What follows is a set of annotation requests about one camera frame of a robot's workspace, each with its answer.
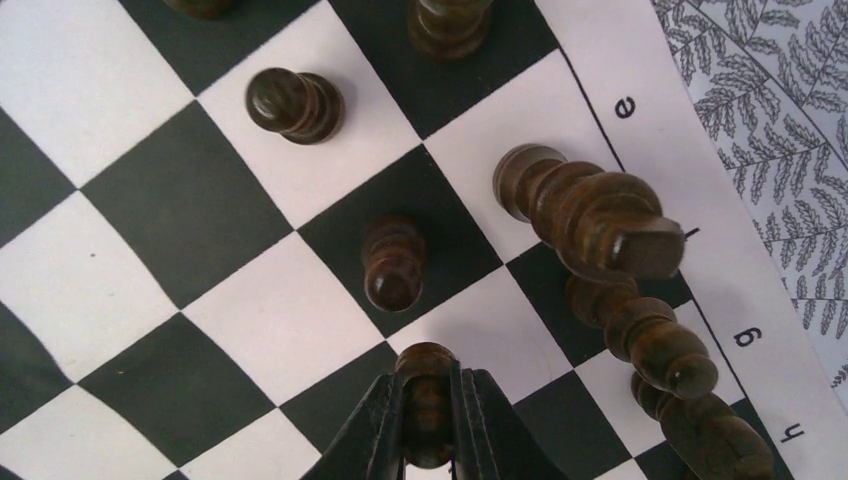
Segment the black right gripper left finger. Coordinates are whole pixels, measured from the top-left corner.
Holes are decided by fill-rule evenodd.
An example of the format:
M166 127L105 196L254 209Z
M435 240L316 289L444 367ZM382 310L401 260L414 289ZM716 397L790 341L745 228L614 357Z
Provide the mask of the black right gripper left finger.
M302 480L403 479L403 400L403 380L399 375L377 377Z

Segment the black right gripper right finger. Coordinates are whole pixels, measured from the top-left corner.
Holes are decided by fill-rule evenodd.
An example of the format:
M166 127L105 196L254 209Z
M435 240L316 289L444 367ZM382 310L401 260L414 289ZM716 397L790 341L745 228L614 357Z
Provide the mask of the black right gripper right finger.
M505 393L484 369L450 369L452 477L564 480L567 475L534 440Z

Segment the dark chess piece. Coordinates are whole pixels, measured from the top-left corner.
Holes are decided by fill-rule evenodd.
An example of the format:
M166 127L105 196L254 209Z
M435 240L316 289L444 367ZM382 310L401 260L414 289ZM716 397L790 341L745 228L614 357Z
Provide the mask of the dark chess piece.
M456 357L444 346L420 342L407 347L395 364L403 379L401 450L407 463L435 469L453 454L450 371Z
M365 234L361 260L363 288L374 307L402 312L420 298L426 242L410 217L397 214L378 217Z
M682 262L685 234L643 179L571 161L542 144L508 151L492 178L494 196L528 223L574 275L596 282L668 279Z
M193 18L213 20L225 15L236 0L164 0L170 9Z
M435 61L456 61L474 54L486 40L492 0L414 0L407 30L413 47Z
M597 282L573 276L565 297L581 322L603 332L611 354L631 364L649 385L682 399L714 390L719 373L705 344L678 322L669 304L642 295L634 279Z
M636 403L660 424L689 467L690 479L772 479L774 455L766 441L717 395L680 399L633 373Z
M345 121L345 101L337 86L310 72L268 68L254 75L245 91L253 123L298 145L332 138Z

